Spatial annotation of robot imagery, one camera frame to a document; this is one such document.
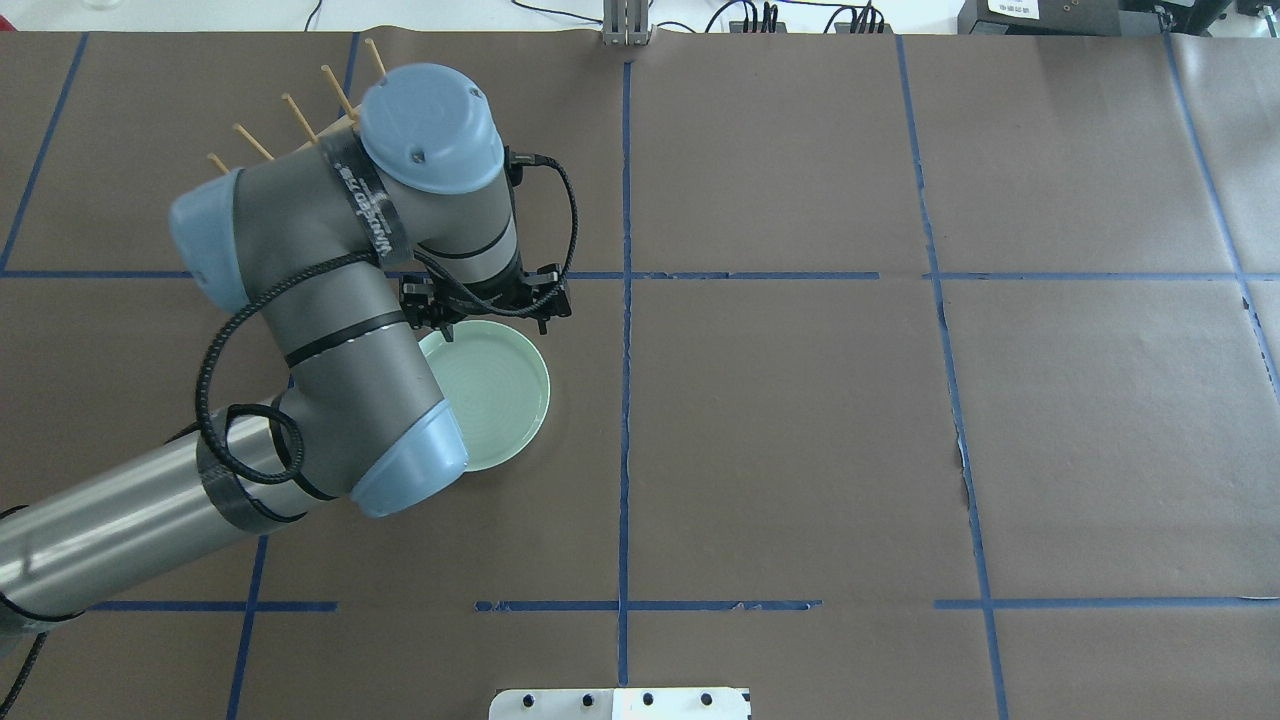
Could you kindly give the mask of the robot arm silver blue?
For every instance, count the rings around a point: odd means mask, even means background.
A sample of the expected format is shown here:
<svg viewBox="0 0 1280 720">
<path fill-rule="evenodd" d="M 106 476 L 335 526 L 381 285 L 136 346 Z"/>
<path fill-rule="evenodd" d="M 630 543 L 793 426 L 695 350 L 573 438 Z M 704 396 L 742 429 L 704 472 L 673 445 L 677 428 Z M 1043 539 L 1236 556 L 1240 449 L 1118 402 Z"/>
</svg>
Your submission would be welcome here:
<svg viewBox="0 0 1280 720">
<path fill-rule="evenodd" d="M 515 191 L 554 158 L 516 152 L 461 72 L 388 70 L 306 146 L 180 196 L 172 237 L 224 313 L 189 429 L 3 515 L 3 646 L 351 498 L 384 518 L 458 480 L 460 420 L 416 338 L 471 316 L 571 314 L 579 242 L 524 268 Z"/>
</svg>

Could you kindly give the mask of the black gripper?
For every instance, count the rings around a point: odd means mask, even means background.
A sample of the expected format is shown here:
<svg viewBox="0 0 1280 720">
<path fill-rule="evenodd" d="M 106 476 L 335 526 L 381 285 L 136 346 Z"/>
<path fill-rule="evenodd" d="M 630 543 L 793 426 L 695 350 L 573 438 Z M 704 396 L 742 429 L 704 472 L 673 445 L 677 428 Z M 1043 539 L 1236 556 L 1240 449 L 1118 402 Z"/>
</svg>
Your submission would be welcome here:
<svg viewBox="0 0 1280 720">
<path fill-rule="evenodd" d="M 526 272 L 516 263 L 477 283 L 463 283 L 442 266 L 428 264 L 424 273 L 399 278 L 398 300 L 412 328 L 445 336 L 474 316 L 531 319 L 545 334 L 548 322 L 573 314 L 568 278 L 558 264 Z"/>
</svg>

